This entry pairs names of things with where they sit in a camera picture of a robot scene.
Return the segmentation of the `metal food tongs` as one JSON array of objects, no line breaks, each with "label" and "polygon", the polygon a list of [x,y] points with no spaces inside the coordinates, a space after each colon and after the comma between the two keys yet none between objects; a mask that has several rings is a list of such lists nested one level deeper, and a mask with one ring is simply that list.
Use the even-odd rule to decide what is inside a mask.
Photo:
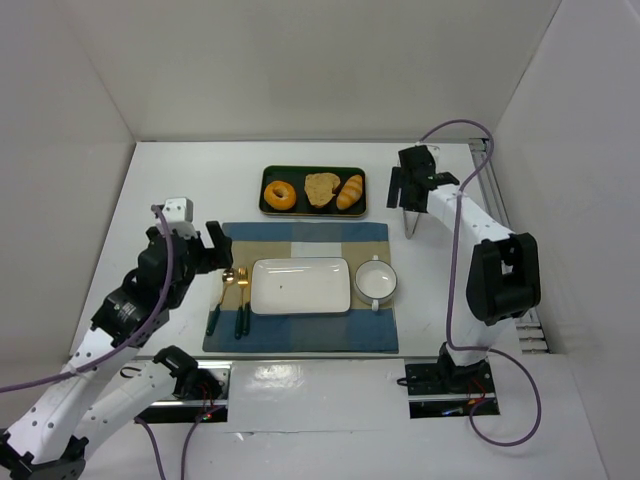
[{"label": "metal food tongs", "polygon": [[402,210],[404,235],[406,239],[411,239],[414,236],[420,217],[420,212]]}]

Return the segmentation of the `brown bread slice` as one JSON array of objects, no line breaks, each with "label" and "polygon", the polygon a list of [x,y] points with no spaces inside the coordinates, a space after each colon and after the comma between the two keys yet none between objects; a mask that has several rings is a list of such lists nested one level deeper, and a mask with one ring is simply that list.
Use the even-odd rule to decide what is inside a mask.
[{"label": "brown bread slice", "polygon": [[305,177],[304,191],[313,207],[323,208],[332,201],[340,184],[340,177],[333,173],[308,174]]}]

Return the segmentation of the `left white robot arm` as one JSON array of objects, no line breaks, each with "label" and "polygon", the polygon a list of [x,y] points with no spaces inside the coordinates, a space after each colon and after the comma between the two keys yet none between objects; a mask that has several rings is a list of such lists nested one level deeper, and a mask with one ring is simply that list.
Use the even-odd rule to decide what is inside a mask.
[{"label": "left white robot arm", "polygon": [[172,396],[212,404],[218,381],[177,346],[161,349],[112,393],[114,376],[169,320],[198,275],[232,264],[232,241],[220,224],[199,232],[175,224],[147,230],[138,265],[107,295],[84,340],[28,411],[1,433],[1,465],[13,479],[76,479],[90,456],[154,402]]}]

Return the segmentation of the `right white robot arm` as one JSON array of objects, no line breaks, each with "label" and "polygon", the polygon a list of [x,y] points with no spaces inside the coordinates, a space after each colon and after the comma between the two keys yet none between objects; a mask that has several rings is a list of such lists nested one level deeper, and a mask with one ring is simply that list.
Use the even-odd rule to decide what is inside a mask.
[{"label": "right white robot arm", "polygon": [[453,293],[440,355],[457,368],[483,361],[502,332],[541,300],[538,245],[499,224],[449,172],[437,172],[425,145],[398,152],[387,206],[428,214],[454,234]]}]

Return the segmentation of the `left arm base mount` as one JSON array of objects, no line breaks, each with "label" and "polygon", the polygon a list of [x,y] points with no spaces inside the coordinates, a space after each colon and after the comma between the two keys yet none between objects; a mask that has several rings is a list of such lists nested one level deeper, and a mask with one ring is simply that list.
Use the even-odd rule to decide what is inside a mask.
[{"label": "left arm base mount", "polygon": [[155,401],[139,417],[148,424],[187,424],[201,416],[204,423],[226,423],[230,380],[229,362],[200,362],[188,391]]}]

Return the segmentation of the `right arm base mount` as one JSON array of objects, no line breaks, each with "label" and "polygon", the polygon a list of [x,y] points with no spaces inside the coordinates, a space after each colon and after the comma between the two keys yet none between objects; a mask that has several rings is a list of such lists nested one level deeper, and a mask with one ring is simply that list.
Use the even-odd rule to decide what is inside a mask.
[{"label": "right arm base mount", "polygon": [[445,377],[437,363],[407,363],[396,384],[407,393],[411,419],[468,417],[474,407],[478,416],[500,413],[487,361],[455,378]]}]

